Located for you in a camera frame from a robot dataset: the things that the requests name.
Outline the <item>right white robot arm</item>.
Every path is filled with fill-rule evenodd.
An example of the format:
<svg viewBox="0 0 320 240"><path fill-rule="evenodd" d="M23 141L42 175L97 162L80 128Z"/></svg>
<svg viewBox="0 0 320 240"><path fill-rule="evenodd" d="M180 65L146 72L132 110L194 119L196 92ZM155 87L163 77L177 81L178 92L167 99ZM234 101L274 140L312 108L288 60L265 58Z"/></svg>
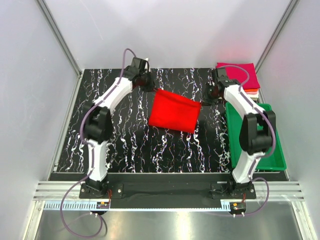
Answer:
<svg viewBox="0 0 320 240"><path fill-rule="evenodd" d="M214 197L242 198L253 191L253 174L262 158L276 148L276 114L255 103L243 89L243 84L227 75L226 67L214 68L212 83L205 85L202 105L211 106L221 98L230 103L242 119L239 133L241 154L230 179L221 190L212 190Z"/></svg>

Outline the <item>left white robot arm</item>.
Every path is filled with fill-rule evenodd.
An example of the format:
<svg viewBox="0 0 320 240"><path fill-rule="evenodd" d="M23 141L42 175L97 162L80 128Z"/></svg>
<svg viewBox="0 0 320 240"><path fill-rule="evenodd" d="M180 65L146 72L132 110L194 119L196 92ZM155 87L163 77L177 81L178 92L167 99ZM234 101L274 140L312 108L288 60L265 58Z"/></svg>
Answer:
<svg viewBox="0 0 320 240"><path fill-rule="evenodd" d="M84 193L89 192L97 198L108 193L106 147L114 129L112 113L136 87L144 92L155 90L148 58L134 57L106 92L85 108L80 125L81 141L88 147L88 172L82 185Z"/></svg>

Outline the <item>red t shirt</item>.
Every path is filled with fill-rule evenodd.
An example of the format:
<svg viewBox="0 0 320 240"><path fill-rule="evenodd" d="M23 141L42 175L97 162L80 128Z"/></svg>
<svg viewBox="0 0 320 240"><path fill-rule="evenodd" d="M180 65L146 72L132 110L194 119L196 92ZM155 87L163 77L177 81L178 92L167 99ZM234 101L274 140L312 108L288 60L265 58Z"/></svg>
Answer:
<svg viewBox="0 0 320 240"><path fill-rule="evenodd" d="M184 96L157 89L148 124L185 133L194 133L202 104Z"/></svg>

